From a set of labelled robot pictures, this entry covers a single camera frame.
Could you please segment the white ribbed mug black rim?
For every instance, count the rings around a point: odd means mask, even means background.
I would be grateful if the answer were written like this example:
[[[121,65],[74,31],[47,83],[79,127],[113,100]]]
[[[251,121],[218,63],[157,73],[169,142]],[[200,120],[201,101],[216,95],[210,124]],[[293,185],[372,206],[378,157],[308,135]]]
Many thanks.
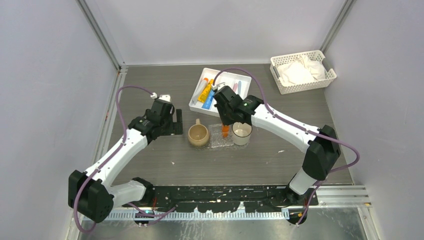
[[[235,122],[232,127],[232,140],[235,145],[243,146],[250,142],[252,126],[247,123]]]

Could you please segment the tan ceramic mug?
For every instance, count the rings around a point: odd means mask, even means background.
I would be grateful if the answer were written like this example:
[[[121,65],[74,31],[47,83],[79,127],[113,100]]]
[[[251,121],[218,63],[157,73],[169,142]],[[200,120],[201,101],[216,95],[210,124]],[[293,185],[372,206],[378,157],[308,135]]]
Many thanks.
[[[188,130],[187,139],[195,148],[204,148],[210,141],[210,131],[205,125],[201,124],[200,119],[197,118],[195,124]]]

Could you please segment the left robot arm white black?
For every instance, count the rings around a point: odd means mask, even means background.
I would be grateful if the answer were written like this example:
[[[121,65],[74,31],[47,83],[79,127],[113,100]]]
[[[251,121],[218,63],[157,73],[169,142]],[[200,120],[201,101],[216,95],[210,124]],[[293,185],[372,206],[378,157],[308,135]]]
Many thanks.
[[[112,209],[127,203],[148,207],[154,202],[153,184],[135,177],[112,185],[121,170],[141,150],[160,136],[182,135],[182,110],[171,103],[170,95],[160,95],[134,118],[121,139],[95,164],[68,178],[68,205],[95,223],[105,220]]]

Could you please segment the clear oval glass tray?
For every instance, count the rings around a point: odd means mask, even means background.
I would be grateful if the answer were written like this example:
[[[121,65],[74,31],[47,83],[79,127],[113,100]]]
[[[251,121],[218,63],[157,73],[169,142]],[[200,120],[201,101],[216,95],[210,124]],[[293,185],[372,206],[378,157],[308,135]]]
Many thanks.
[[[243,145],[237,145],[233,139],[232,128],[229,127],[227,131],[227,137],[223,137],[222,126],[220,124],[212,124],[207,126],[210,133],[209,141],[204,146],[194,146],[190,144],[190,147],[195,150],[208,150],[208,151],[223,151],[223,150],[240,150],[246,148],[250,143]]]

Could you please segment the orange toothpaste tube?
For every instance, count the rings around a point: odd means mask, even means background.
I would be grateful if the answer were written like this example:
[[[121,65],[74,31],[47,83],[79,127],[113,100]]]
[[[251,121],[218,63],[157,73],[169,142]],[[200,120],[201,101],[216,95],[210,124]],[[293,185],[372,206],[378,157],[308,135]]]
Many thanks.
[[[230,132],[230,126],[223,124],[221,127],[222,137],[227,138],[229,136],[229,132]]]

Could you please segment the yellow toothpaste tube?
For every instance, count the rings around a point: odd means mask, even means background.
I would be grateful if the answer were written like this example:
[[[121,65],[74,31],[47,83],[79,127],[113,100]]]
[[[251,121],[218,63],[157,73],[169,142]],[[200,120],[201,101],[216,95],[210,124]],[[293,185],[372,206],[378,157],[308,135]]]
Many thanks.
[[[214,79],[212,78],[206,85],[206,87],[202,90],[202,92],[200,93],[200,95],[198,96],[197,100],[201,103],[205,103],[208,95],[210,94],[211,91],[211,85],[214,83]]]

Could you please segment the white plastic bin tray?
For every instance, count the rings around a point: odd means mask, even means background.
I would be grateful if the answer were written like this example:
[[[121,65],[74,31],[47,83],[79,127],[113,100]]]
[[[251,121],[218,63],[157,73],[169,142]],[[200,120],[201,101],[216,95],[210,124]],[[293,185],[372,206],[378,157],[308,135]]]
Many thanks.
[[[214,79],[215,76],[219,73],[219,70],[216,69],[212,69],[212,68],[207,68],[205,67],[199,78],[196,80],[196,85],[195,85],[195,89],[194,92],[197,88],[197,86],[199,85],[200,81],[203,78],[208,78],[209,81],[211,79]],[[242,99],[246,98],[248,96],[249,93],[249,88],[250,88],[250,84],[252,81],[252,78],[249,76],[245,76],[245,75],[241,75],[241,74],[236,74],[236,73],[230,73],[230,72],[223,72],[219,75],[218,80],[216,81],[216,84],[220,84],[220,87],[222,87],[224,84],[226,86],[229,86],[231,89],[233,89],[233,85],[234,83],[238,83],[239,81],[241,81],[241,94],[240,97]],[[207,109],[202,109],[202,105],[204,103],[201,102],[197,102],[196,104],[193,104],[191,102],[191,99],[194,95],[194,92],[191,94],[191,96],[189,97],[189,109],[193,112],[197,112],[197,113],[201,113],[201,114],[205,114],[205,115],[209,115],[209,116],[214,116],[214,117],[219,117],[219,113],[217,108],[214,106],[216,104],[216,101],[213,100],[211,108],[209,110]]]

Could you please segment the blue toothpaste tube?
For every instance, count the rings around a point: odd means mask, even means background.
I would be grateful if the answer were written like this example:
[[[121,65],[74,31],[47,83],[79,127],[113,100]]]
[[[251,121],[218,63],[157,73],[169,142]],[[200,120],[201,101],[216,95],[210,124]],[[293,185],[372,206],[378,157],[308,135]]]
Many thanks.
[[[215,94],[215,92],[213,90],[210,90],[205,102],[203,103],[203,105],[201,107],[202,109],[205,109],[205,110],[211,109],[211,105],[212,105],[213,100],[214,100],[214,94]]]

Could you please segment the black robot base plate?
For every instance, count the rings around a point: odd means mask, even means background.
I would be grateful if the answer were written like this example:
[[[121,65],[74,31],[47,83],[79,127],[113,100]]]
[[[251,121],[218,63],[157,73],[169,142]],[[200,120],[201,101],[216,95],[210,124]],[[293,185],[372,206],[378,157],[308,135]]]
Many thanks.
[[[293,207],[288,220],[295,224],[307,219],[307,208],[319,204],[313,188],[297,196],[286,186],[216,185],[216,186],[153,186],[141,200],[128,207],[150,208],[157,213],[234,214],[243,210],[249,215],[282,213]]]

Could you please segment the clear rectangular holder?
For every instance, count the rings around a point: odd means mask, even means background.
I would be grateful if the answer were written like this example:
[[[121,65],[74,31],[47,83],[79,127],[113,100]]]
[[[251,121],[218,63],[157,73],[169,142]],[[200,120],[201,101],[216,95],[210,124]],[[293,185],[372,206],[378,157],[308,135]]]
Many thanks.
[[[208,126],[210,132],[209,147],[212,149],[226,148],[234,144],[232,133],[229,128],[229,135],[227,138],[222,137],[222,124],[211,124]]]

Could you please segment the white toothpaste tube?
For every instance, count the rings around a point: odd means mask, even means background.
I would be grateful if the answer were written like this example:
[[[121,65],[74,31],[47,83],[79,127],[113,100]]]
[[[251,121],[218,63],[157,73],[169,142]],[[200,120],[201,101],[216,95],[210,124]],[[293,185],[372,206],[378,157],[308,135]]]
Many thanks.
[[[207,87],[208,83],[209,83],[209,79],[206,77],[200,81],[199,85],[196,87],[196,90],[194,91],[194,94],[191,98],[191,102],[193,104],[196,104],[198,102],[204,103],[206,101],[206,98],[204,97],[203,92],[205,88]]]

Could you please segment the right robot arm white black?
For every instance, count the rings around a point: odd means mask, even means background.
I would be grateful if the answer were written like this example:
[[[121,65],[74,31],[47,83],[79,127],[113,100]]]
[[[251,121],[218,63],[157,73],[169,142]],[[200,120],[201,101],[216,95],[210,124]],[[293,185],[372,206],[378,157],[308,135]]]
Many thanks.
[[[319,128],[304,124],[272,109],[256,96],[242,99],[228,86],[214,91],[213,98],[225,125],[241,123],[267,130],[305,154],[300,170],[284,193],[291,205],[299,205],[310,187],[325,180],[341,155],[336,131],[328,125]]]

